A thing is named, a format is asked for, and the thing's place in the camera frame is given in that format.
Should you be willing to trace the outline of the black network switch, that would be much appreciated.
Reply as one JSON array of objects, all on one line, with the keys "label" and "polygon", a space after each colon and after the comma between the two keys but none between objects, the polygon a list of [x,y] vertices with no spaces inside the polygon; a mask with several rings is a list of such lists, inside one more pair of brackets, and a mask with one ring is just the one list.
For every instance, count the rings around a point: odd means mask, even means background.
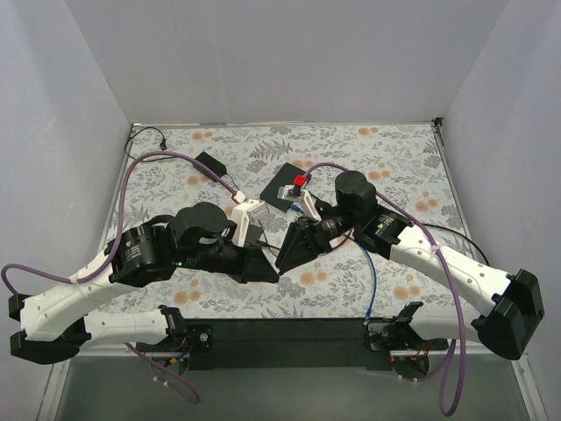
[{"label": "black network switch", "polygon": [[278,170],[274,171],[273,178],[259,194],[259,199],[273,208],[287,213],[292,203],[278,198],[279,190],[287,185],[292,185],[295,178],[303,174],[304,170],[290,163],[283,164]]}]

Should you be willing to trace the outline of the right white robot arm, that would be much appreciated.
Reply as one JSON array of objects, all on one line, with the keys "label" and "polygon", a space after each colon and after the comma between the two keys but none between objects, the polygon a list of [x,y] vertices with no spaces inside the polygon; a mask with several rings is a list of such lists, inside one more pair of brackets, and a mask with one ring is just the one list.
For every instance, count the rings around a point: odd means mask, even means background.
[{"label": "right white robot arm", "polygon": [[472,341],[507,360],[522,357],[544,317],[534,274],[492,268],[439,244],[404,211],[380,204],[376,188],[359,171],[337,176],[334,206],[313,200],[305,188],[308,180],[298,175],[278,189],[278,198],[298,203],[304,212],[288,227],[275,262],[280,273],[330,253],[332,240],[351,232],[366,251],[414,269],[452,293],[454,316],[438,316],[412,303],[390,319],[383,335],[395,336],[403,345],[432,339]]}]

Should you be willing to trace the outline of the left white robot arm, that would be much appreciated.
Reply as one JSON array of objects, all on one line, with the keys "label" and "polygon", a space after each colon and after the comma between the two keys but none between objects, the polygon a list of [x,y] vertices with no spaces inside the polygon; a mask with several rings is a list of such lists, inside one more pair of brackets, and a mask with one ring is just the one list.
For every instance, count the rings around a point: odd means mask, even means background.
[{"label": "left white robot arm", "polygon": [[166,305],[142,313],[102,313],[114,298],[169,280],[179,268],[228,275],[239,283],[276,283],[259,246],[237,246],[237,224],[212,203],[157,216],[124,232],[68,282],[36,296],[14,294],[9,315],[20,323],[11,355],[40,365],[82,349],[135,342],[155,352],[192,347],[197,329]]}]

